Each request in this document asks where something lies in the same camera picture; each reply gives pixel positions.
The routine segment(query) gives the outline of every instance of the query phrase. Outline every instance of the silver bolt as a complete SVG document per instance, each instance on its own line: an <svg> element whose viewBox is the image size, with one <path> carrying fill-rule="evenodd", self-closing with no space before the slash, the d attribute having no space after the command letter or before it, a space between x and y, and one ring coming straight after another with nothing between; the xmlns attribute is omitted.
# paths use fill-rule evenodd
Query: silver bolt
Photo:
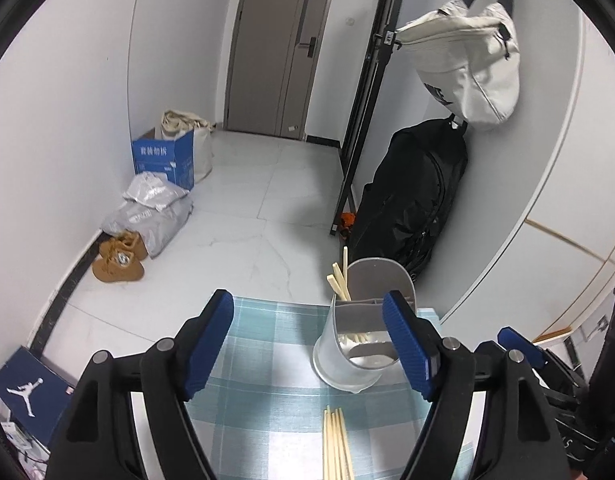
<svg viewBox="0 0 615 480"><path fill-rule="evenodd" d="M444 337L443 346L448 350L458 350L461 347L461 343L455 337Z"/></svg>
<svg viewBox="0 0 615 480"><path fill-rule="evenodd" d="M521 362L523 362L523 360L525 358L525 356L523 355L523 352L521 352L520 350L510 350L508 352L508 356L515 363L521 363Z"/></svg>
<svg viewBox="0 0 615 480"><path fill-rule="evenodd" d="M158 343L156 343L156 349L161 352L167 352L174 348L174 339L171 337L166 337L165 339L161 339Z"/></svg>
<svg viewBox="0 0 615 480"><path fill-rule="evenodd" d="M107 356L108 353L105 350L99 350L96 354L92 356L92 361L94 362L94 364L99 365L107 361Z"/></svg>

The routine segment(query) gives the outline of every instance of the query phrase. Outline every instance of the checkered tablecloth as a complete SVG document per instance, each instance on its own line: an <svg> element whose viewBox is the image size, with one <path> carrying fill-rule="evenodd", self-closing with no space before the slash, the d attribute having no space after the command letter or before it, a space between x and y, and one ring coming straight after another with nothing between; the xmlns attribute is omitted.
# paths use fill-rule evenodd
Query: checkered tablecloth
<svg viewBox="0 0 615 480"><path fill-rule="evenodd" d="M392 367L360 394L322 383L311 366L328 307L235 298L235 316L204 390L187 404L201 446L221 479L318 480L321 418L341 407L355 477L398 479L429 404ZM419 316L439 328L432 309ZM473 460L464 443L453 480Z"/></svg>

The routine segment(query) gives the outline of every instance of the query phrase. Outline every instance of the door handle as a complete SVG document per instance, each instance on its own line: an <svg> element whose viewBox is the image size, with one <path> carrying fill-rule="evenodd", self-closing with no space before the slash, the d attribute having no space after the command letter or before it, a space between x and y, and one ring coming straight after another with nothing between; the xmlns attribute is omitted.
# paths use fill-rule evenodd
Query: door handle
<svg viewBox="0 0 615 480"><path fill-rule="evenodd" d="M312 36L309 39L309 43L299 43L297 46L306 48L308 57L314 57L314 51L316 49L316 36Z"/></svg>

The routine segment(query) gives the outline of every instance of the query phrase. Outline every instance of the cardboard box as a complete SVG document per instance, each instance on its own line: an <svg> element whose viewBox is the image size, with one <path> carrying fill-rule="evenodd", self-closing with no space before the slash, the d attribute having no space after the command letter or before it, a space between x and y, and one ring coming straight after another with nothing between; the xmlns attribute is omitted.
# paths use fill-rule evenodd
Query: cardboard box
<svg viewBox="0 0 615 480"><path fill-rule="evenodd" d="M44 446L49 445L72 392L72 386L23 347L0 370L1 400Z"/></svg>
<svg viewBox="0 0 615 480"><path fill-rule="evenodd" d="M155 139L155 129L132 141L134 172L164 173L184 189L194 187L194 131L176 140Z"/></svg>

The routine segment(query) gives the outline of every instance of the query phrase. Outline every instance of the tan boot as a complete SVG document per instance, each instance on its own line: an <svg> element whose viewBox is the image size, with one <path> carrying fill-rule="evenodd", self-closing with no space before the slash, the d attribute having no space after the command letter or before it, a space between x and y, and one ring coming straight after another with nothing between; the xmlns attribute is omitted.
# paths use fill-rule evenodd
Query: tan boot
<svg viewBox="0 0 615 480"><path fill-rule="evenodd" d="M119 242L110 246L106 258L92 264L92 272L105 283L138 282L142 277L143 266L131 251L126 251Z"/></svg>
<svg viewBox="0 0 615 480"><path fill-rule="evenodd" d="M114 238L110 238L107 242L103 242L99 245L99 254L107 258L107 255L110 253L110 248L115 242L121 243L123 249L134 253L141 262L148 257L148 250L143 243L143 238L141 238L141 235L136 231L122 231L121 234Z"/></svg>

